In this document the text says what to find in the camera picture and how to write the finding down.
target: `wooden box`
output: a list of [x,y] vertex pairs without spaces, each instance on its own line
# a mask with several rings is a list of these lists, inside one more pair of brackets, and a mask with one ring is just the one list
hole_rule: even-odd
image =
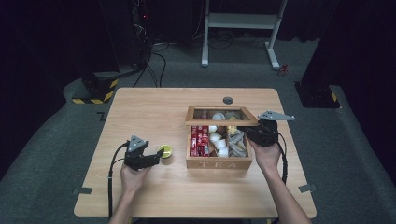
[[221,135],[226,139],[227,147],[230,147],[230,135],[227,132],[228,129],[235,131],[236,126],[257,126],[258,120],[245,107],[190,106],[186,115],[185,123],[187,125],[187,168],[247,170],[250,167],[250,164],[252,163],[251,148],[244,135],[242,141],[246,148],[245,157],[217,157],[215,154],[210,154],[209,156],[191,155],[191,128],[194,126],[218,127],[217,133],[220,133],[221,130]]

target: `small yellow object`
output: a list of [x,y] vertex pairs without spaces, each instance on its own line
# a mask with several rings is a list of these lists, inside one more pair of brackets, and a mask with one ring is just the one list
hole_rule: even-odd
[[158,148],[158,150],[162,150],[163,149],[163,155],[161,156],[161,158],[166,159],[169,158],[172,154],[172,148],[168,145],[162,145]]

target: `cardboard box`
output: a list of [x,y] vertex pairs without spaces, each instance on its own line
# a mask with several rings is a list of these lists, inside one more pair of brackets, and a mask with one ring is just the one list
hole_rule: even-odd
[[[224,118],[227,117],[227,119],[212,119],[215,114],[219,113],[223,114]],[[252,163],[251,148],[248,145],[248,140],[245,136],[243,137],[242,141],[246,147],[246,157],[212,157],[206,154],[204,156],[200,156],[202,155],[200,150],[203,150],[205,147],[208,148],[209,145],[209,143],[206,143],[205,145],[205,141],[207,141],[208,137],[208,135],[205,135],[205,132],[208,132],[207,127],[218,126],[221,129],[227,129],[228,126],[255,126],[258,124],[258,120],[253,115],[251,115],[251,113],[245,107],[190,106],[185,122],[187,125],[188,143],[186,150],[187,168],[247,170],[250,167],[250,164]],[[199,127],[204,127],[202,128],[202,139],[200,143],[198,142],[200,132]],[[223,133],[222,135],[226,139],[228,147],[229,135],[227,133]]]

